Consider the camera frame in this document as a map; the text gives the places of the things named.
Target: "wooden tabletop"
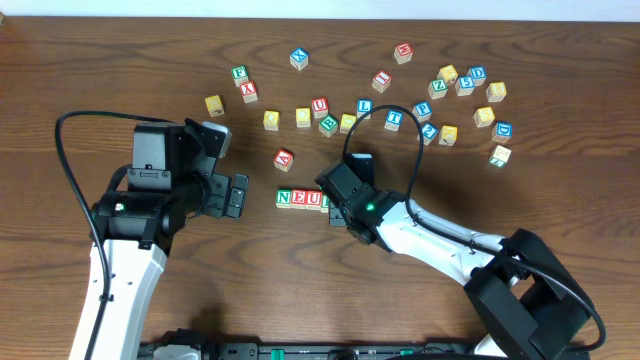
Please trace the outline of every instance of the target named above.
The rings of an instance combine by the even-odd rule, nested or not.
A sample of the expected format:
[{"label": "wooden tabletop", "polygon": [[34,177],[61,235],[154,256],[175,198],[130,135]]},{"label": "wooden tabletop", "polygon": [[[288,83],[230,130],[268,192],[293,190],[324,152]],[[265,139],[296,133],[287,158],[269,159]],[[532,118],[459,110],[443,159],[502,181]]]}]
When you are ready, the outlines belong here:
[{"label": "wooden tabletop", "polygon": [[[410,42],[411,62],[394,46]],[[298,72],[289,54],[302,46]],[[182,121],[213,120],[233,133],[218,171],[250,177],[242,219],[198,218],[174,239],[145,323],[144,340],[190,327],[266,342],[480,340],[484,327],[463,289],[417,260],[360,245],[326,214],[276,209],[279,187],[315,188],[338,159],[344,134],[314,121],[298,129],[296,107],[325,96],[331,113],[356,100],[412,107],[427,100],[438,69],[473,65],[508,95],[492,104],[513,123],[509,163],[488,164],[491,128],[472,116],[471,96],[429,100],[431,122],[459,128],[453,147],[425,149],[414,198],[483,232],[522,227],[541,236],[590,295],[609,331],[594,359],[640,351],[640,42],[635,24],[220,19],[5,18],[0,27],[0,357],[65,359],[85,298],[88,226],[58,164],[62,113],[110,110]],[[247,65],[259,100],[245,104],[231,68]],[[379,94],[380,69],[393,76]],[[204,98],[221,95],[211,119]],[[265,131],[265,110],[280,131]],[[404,191],[416,129],[383,128],[375,114],[354,151],[374,155],[377,186]],[[92,203],[115,169],[131,162],[134,124],[78,118],[64,142]],[[280,148],[295,153],[288,173]],[[589,322],[578,338],[595,340]]]}]

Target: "wooden cube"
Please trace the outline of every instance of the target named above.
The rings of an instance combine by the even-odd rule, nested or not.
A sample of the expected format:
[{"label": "wooden cube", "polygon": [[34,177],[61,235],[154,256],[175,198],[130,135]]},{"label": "wooden cube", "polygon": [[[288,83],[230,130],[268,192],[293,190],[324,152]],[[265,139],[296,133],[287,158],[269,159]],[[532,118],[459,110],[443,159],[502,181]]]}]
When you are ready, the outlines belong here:
[{"label": "wooden cube", "polygon": [[[369,99],[359,99],[356,117],[360,119],[360,116],[366,114],[371,109],[373,109],[373,101]],[[367,115],[365,119],[371,119],[371,114]]]},{"label": "wooden cube", "polygon": [[444,80],[433,80],[429,83],[429,96],[431,99],[439,99],[447,93],[447,84]]},{"label": "wooden cube", "polygon": [[321,119],[329,115],[329,102],[327,98],[318,98],[311,100],[311,110],[314,119]]},{"label": "wooden cube", "polygon": [[396,46],[396,50],[393,53],[393,57],[396,58],[398,64],[404,64],[411,61],[411,56],[413,56],[413,49],[409,43]]},{"label": "wooden cube", "polygon": [[493,137],[491,140],[504,144],[511,139],[512,132],[513,128],[511,124],[498,121],[496,126],[493,127]]},{"label": "wooden cube", "polygon": [[233,82],[236,83],[236,87],[249,82],[249,72],[244,65],[236,66],[231,69],[231,75],[233,76]]},{"label": "wooden cube", "polygon": [[298,69],[298,71],[304,69],[305,66],[309,63],[309,54],[304,51],[302,48],[297,48],[293,50],[291,56],[289,57],[289,61],[294,68]]},{"label": "wooden cube", "polygon": [[323,213],[329,212],[329,197],[325,194],[322,194],[322,206],[320,206],[320,211]]},{"label": "wooden cube", "polygon": [[265,129],[278,131],[278,124],[280,123],[280,113],[277,111],[265,111],[264,120],[262,122]]},{"label": "wooden cube", "polygon": [[307,209],[320,211],[322,208],[322,195],[322,191],[307,191]]},{"label": "wooden cube", "polygon": [[276,191],[276,207],[281,209],[291,208],[291,190]]},{"label": "wooden cube", "polygon": [[293,154],[279,150],[276,157],[273,158],[273,165],[284,172],[288,172],[291,169],[291,165],[293,165]]},{"label": "wooden cube", "polygon": [[422,143],[425,145],[429,145],[433,139],[436,138],[436,134],[438,134],[438,128],[426,123],[422,127]]},{"label": "wooden cube", "polygon": [[307,192],[305,190],[293,190],[291,192],[291,207],[294,209],[307,208]]},{"label": "wooden cube", "polygon": [[380,70],[380,72],[373,78],[373,88],[383,93],[391,85],[391,75]]},{"label": "wooden cube", "polygon": [[402,124],[403,113],[395,110],[389,110],[387,113],[387,121],[384,122],[384,128],[391,131],[398,131]]},{"label": "wooden cube", "polygon": [[511,156],[511,150],[502,145],[498,145],[493,149],[489,163],[497,167],[503,167],[507,164],[507,161],[509,161],[509,156]]},{"label": "wooden cube", "polygon": [[458,72],[453,65],[447,65],[438,72],[438,79],[444,80],[447,86],[453,85],[458,79]]},{"label": "wooden cube", "polygon": [[493,114],[491,106],[480,108],[473,114],[473,121],[475,121],[477,127],[487,127],[493,123],[496,116]]},{"label": "wooden cube", "polygon": [[258,100],[258,92],[253,81],[240,85],[240,92],[242,93],[242,100],[244,100],[245,103]]},{"label": "wooden cube", "polygon": [[338,130],[338,121],[333,116],[327,115],[322,121],[320,121],[320,132],[326,137],[331,137]]},{"label": "wooden cube", "polygon": [[427,121],[431,117],[431,106],[426,101],[419,102],[413,106],[412,113],[418,118],[418,121]]},{"label": "wooden cube", "polygon": [[310,108],[296,109],[296,125],[298,127],[311,127],[311,109]]},{"label": "wooden cube", "polygon": [[440,141],[438,144],[453,146],[458,139],[458,128],[455,126],[444,125],[440,131]]},{"label": "wooden cube", "polygon": [[503,82],[491,83],[487,87],[487,100],[489,102],[502,101],[507,96],[507,87]]},{"label": "wooden cube", "polygon": [[484,81],[487,79],[487,72],[485,71],[484,66],[474,66],[469,69],[467,76],[471,76],[473,85],[480,86],[484,84]]},{"label": "wooden cube", "polygon": [[470,76],[460,76],[456,81],[456,95],[467,96],[471,95],[475,85],[473,85],[473,79]]},{"label": "wooden cube", "polygon": [[353,115],[342,114],[342,120],[340,121],[340,132],[344,134],[348,133],[349,130],[351,130],[353,124],[356,123],[356,120],[358,120],[358,118]]},{"label": "wooden cube", "polygon": [[224,114],[224,108],[222,107],[220,96],[214,95],[208,97],[204,99],[204,103],[207,105],[207,110],[209,110],[209,115],[211,115],[211,117]]}]

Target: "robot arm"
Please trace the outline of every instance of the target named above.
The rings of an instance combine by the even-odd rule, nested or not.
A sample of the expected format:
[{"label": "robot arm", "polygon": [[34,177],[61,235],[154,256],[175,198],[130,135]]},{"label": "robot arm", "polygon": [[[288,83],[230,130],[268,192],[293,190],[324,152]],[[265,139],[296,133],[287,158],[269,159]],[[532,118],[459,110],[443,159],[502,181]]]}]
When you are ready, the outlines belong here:
[{"label": "robot arm", "polygon": [[[565,353],[589,319],[573,297],[534,275],[535,283],[517,299],[510,288],[530,273],[446,235],[544,266],[580,289],[539,237],[522,229],[509,238],[466,229],[425,211],[403,194],[375,190],[370,184],[370,156],[351,155],[347,161],[334,164],[315,181],[340,209],[349,233],[363,244],[419,259],[463,285],[490,334],[476,347],[476,354],[542,360]],[[414,222],[406,201],[429,229]]]},{"label": "robot arm", "polygon": [[[173,236],[189,214],[238,218],[248,178],[216,174],[231,141],[220,125],[142,123],[134,130],[133,165],[114,174],[92,209],[111,273],[110,296],[92,359],[136,359],[155,286]],[[127,175],[128,191],[116,188]],[[103,277],[98,248],[91,250],[89,288],[70,359],[83,359],[99,311]]]}]

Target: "white background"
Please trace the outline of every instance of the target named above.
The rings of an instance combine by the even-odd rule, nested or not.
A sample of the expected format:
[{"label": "white background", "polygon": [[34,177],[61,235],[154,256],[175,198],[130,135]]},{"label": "white background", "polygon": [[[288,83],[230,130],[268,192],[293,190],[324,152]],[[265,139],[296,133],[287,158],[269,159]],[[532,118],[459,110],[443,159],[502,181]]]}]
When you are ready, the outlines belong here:
[{"label": "white background", "polygon": [[5,15],[640,21],[640,0],[0,0]]}]

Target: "wood grain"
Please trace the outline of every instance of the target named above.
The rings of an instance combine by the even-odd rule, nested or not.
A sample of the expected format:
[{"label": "wood grain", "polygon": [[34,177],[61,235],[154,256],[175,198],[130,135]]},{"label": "wood grain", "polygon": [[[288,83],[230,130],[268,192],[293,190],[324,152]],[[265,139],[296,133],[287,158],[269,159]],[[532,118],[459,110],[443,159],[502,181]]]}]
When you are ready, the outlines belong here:
[{"label": "wood grain", "polygon": [[[633,24],[7,18],[0,27],[0,354],[65,359],[84,301],[88,227],[54,151],[57,116],[102,109],[181,121],[208,120],[219,94],[233,142],[219,171],[251,178],[239,221],[199,218],[176,236],[154,294],[145,340],[177,327],[263,341],[479,340],[484,328],[462,289],[418,261],[364,247],[311,211],[276,210],[280,186],[314,187],[339,157],[344,135],[297,129],[294,109],[326,96],[331,112],[356,99],[411,107],[441,66],[482,64],[509,95],[494,104],[514,124],[512,159],[487,163],[491,129],[476,129],[483,90],[432,101],[432,122],[459,127],[452,148],[429,146],[414,196],[468,227],[542,236],[591,296],[609,330],[594,359],[640,351],[640,40]],[[410,63],[395,64],[409,41]],[[288,61],[309,50],[302,72]],[[242,102],[231,67],[245,64],[259,100]],[[371,79],[385,69],[391,87]],[[266,132],[265,110],[280,111]],[[359,128],[352,149],[376,159],[378,185],[403,190],[415,129]],[[68,123],[64,141],[87,199],[131,161],[133,124]],[[289,173],[271,161],[295,152]],[[596,337],[593,324],[579,339]]]}]

